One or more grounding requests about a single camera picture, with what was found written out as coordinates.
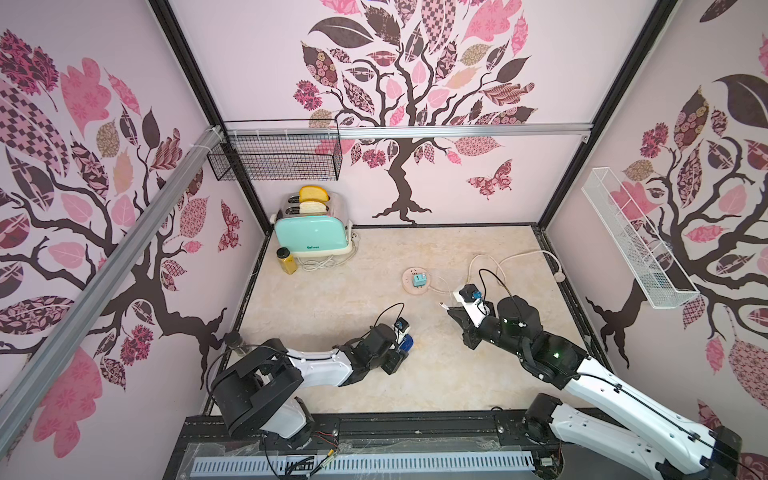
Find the blue electric shaver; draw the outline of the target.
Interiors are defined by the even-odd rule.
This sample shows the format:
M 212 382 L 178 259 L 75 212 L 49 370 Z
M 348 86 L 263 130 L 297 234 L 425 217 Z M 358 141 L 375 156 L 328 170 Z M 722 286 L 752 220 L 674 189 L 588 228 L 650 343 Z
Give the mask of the blue electric shaver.
M 403 340 L 400 342 L 398 349 L 402 352 L 409 353 L 414 346 L 414 339 L 410 334 L 406 334 Z

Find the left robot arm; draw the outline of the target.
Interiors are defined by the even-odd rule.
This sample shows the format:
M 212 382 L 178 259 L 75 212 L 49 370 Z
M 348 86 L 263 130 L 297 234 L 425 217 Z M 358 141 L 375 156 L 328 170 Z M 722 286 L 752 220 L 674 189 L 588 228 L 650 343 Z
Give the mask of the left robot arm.
M 289 349 L 277 338 L 249 345 L 239 333 L 227 334 L 226 346 L 240 358 L 216 376 L 210 393 L 229 436 L 244 440 L 271 433 L 293 448 L 306 444 L 316 432 L 315 421 L 296 392 L 354 385 L 376 369 L 394 374 L 413 345 L 409 330 L 399 317 L 327 352 Z

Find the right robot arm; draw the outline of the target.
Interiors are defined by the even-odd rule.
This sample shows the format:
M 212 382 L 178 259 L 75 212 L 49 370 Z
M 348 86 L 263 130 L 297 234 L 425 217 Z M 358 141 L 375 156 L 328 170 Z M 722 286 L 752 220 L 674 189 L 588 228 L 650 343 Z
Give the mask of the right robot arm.
M 540 393 L 523 420 L 530 440 L 576 444 L 648 479 L 735 479 L 750 471 L 738 434 L 681 416 L 619 379 L 583 348 L 546 331 L 538 310 L 521 297 L 492 303 L 472 284 L 452 295 L 456 303 L 446 311 L 467 347 L 487 342 L 509 352 L 534 378 L 611 418 Z

